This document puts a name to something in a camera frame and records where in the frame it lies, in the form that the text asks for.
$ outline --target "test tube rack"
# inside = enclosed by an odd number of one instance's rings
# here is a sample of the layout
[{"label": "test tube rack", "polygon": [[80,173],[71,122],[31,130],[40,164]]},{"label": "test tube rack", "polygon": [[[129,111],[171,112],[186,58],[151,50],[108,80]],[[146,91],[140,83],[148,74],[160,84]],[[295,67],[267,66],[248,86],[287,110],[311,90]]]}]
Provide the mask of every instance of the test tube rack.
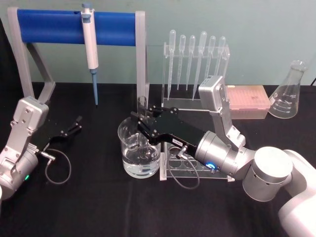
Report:
[{"label": "test tube rack", "polygon": [[[198,51],[199,46],[195,45],[192,56],[192,65],[189,75],[189,85],[188,89],[186,88],[187,82],[187,66],[189,63],[189,46],[188,40],[183,51],[183,61],[182,61],[182,70],[180,76],[180,85],[179,88],[177,86],[178,83],[178,64],[179,64],[179,55],[180,55],[180,47],[179,45],[174,47],[173,51],[173,65],[172,65],[172,83],[171,83],[171,91],[170,96],[168,98],[168,77],[169,77],[169,63],[170,63],[170,50],[169,45],[164,43],[163,46],[163,76],[162,76],[162,96],[161,96],[161,106],[166,108],[176,107],[179,110],[188,110],[188,111],[206,111],[202,108],[198,91],[195,94],[194,99],[193,96],[193,83],[195,81],[195,75],[197,71],[198,64]],[[223,52],[220,53],[221,49],[219,46],[215,46],[213,53],[209,53],[209,46],[204,48],[202,53],[201,66],[199,68],[200,74],[198,77],[198,83],[201,83],[205,79],[205,70],[208,59],[211,57],[210,67],[208,71],[209,75],[226,75],[226,70],[228,67],[228,62],[230,59],[230,51],[228,44],[225,43],[222,48]]]},{"label": "test tube rack", "polygon": [[[176,178],[195,178],[196,173],[189,165],[189,163],[185,160],[180,160],[176,157],[176,154],[180,151],[180,149],[170,143],[164,143],[164,153],[163,156],[160,156],[160,180],[166,180],[167,178],[171,178],[170,172]],[[215,173],[211,173],[209,168],[202,165],[200,162],[195,160],[193,157],[188,156],[188,159],[192,162],[195,169],[198,172],[200,178],[205,179],[222,179],[227,180],[228,182],[233,182],[234,178],[223,174],[220,171],[216,171]],[[170,170],[167,169],[167,162],[169,159],[169,167]]]}]

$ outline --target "pipette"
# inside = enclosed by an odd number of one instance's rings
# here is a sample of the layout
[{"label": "pipette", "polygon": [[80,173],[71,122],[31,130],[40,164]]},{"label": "pipette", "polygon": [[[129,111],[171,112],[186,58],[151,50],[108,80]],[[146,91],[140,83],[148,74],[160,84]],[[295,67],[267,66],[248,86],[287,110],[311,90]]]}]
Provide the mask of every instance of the pipette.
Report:
[{"label": "pipette", "polygon": [[215,72],[214,72],[214,75],[216,75],[216,76],[218,76],[219,64],[221,62],[222,54],[224,52],[225,43],[226,43],[226,38],[224,36],[222,36],[218,42],[218,49],[217,49],[218,58],[216,61],[216,67],[215,67]]},{"label": "pipette", "polygon": [[196,45],[196,37],[195,36],[190,36],[190,41],[189,41],[189,60],[188,60],[188,68],[187,68],[187,90],[188,90],[189,77],[190,77],[190,71],[191,71],[191,64],[192,64],[192,58],[193,58],[193,51],[194,51],[195,45]]},{"label": "pipette", "polygon": [[93,93],[95,106],[98,106],[98,88],[97,88],[97,71],[98,71],[98,51],[97,40],[94,26],[94,9],[90,3],[82,4],[83,10],[81,12],[81,21],[83,28],[83,38],[85,44],[85,51],[87,54],[88,68],[92,75]]},{"label": "pipette", "polygon": [[169,52],[170,52],[170,62],[169,62],[169,76],[168,76],[168,100],[171,91],[171,83],[172,83],[172,67],[173,67],[173,55],[174,49],[176,47],[176,31],[171,30],[169,34]]},{"label": "pipette", "polygon": [[180,83],[180,77],[181,77],[181,69],[182,69],[182,59],[183,59],[183,52],[186,45],[186,36],[181,35],[180,36],[180,43],[179,43],[179,65],[178,65],[178,86],[177,90],[179,90],[179,83]]},{"label": "pipette", "polygon": [[213,58],[213,51],[214,51],[214,47],[215,47],[215,42],[216,42],[216,37],[215,36],[211,36],[209,38],[209,43],[208,43],[208,59],[206,62],[206,69],[205,69],[205,76],[204,79],[207,78],[208,76],[208,71],[209,71],[209,67],[211,65],[211,60]]},{"label": "pipette", "polygon": [[196,71],[196,78],[194,80],[192,100],[194,100],[194,96],[196,94],[197,87],[198,87],[198,77],[199,77],[199,71],[201,69],[201,61],[202,61],[202,56],[205,49],[206,38],[207,38],[207,33],[205,31],[201,32],[201,35],[199,36],[199,43],[198,43],[197,71]]}]

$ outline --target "black tablecloth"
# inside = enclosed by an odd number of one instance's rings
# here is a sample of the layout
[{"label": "black tablecloth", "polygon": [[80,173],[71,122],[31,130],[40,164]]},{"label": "black tablecloth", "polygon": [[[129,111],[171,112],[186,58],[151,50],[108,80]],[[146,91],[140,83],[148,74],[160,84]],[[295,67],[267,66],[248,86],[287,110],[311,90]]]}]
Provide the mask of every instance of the black tablecloth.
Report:
[{"label": "black tablecloth", "polygon": [[[271,94],[274,87],[266,87]],[[160,86],[151,85],[150,102],[160,104]],[[0,146],[10,132],[9,122],[20,94],[0,89]],[[99,85],[99,107],[93,105],[92,85],[57,84],[45,126],[34,137],[45,140],[48,131],[67,127],[82,115],[82,132],[63,145],[71,159],[69,182],[46,181],[46,158],[17,193],[2,202],[1,237],[267,237],[287,236],[278,210],[290,196],[281,190],[270,202],[245,194],[241,181],[201,181],[194,191],[174,180],[159,181],[158,173],[144,180],[128,176],[122,166],[117,127],[134,110],[135,85]],[[302,86],[298,114],[287,120],[267,115],[265,120],[234,120],[246,137],[246,147],[292,149],[316,166],[316,88]],[[181,112],[183,120],[213,129],[207,113]],[[58,159],[50,170],[54,178],[67,176]],[[185,180],[187,184],[195,180]]]}]

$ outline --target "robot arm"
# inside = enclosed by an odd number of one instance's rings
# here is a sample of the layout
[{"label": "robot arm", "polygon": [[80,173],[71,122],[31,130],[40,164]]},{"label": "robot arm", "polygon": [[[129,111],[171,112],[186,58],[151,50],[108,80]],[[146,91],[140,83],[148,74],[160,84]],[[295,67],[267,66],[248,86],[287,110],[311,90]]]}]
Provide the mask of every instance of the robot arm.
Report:
[{"label": "robot arm", "polygon": [[19,100],[8,142],[0,153],[2,199],[11,197],[37,165],[38,149],[30,139],[43,125],[47,113],[48,106],[31,96]]},{"label": "robot arm", "polygon": [[202,105],[213,116],[216,133],[202,131],[180,119],[177,108],[149,108],[153,118],[138,117],[138,129],[156,145],[168,142],[181,148],[211,171],[220,170],[242,180],[245,192],[257,201],[272,200],[281,187],[294,197],[279,212],[282,226],[291,237],[316,236],[316,170],[299,154],[274,147],[253,151],[244,147],[245,137],[233,126],[224,78],[212,76],[199,87]]}]

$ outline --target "black cable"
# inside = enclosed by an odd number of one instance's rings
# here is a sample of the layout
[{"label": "black cable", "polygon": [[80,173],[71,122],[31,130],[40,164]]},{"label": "black cable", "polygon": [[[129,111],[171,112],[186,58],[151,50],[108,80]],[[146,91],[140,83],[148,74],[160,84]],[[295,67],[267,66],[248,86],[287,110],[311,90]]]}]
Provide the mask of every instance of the black cable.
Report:
[{"label": "black cable", "polygon": [[64,181],[62,181],[62,182],[55,182],[55,181],[51,180],[51,179],[49,178],[48,174],[47,174],[48,167],[49,167],[49,165],[51,164],[51,160],[50,160],[50,161],[47,163],[47,166],[46,166],[46,168],[45,168],[45,176],[46,176],[47,180],[48,180],[49,182],[51,182],[52,184],[55,184],[55,185],[61,185],[61,184],[66,183],[66,182],[69,180],[70,176],[71,176],[71,163],[70,163],[69,158],[66,156],[66,154],[64,154],[63,152],[61,152],[61,151],[59,151],[59,150],[56,150],[56,149],[47,149],[47,151],[53,151],[53,152],[57,152],[57,153],[59,153],[59,154],[62,154],[62,155],[65,157],[65,159],[67,160],[68,165],[69,165],[69,174],[68,174],[68,177],[67,177]]},{"label": "black cable", "polygon": [[170,156],[168,156],[167,158],[167,167],[168,167],[168,170],[172,176],[172,178],[174,178],[174,180],[184,189],[189,189],[189,190],[193,190],[193,189],[196,189],[198,186],[199,186],[199,175],[198,175],[198,172],[197,172],[197,169],[194,167],[194,165],[192,164],[192,162],[189,160],[189,158],[186,160],[189,162],[189,164],[191,165],[191,167],[193,168],[194,172],[196,173],[197,175],[197,184],[194,185],[193,187],[187,187],[187,186],[184,186],[183,184],[180,183],[180,181],[173,175],[173,173],[171,172],[170,170],[170,165],[169,165],[169,160],[170,160]]}]

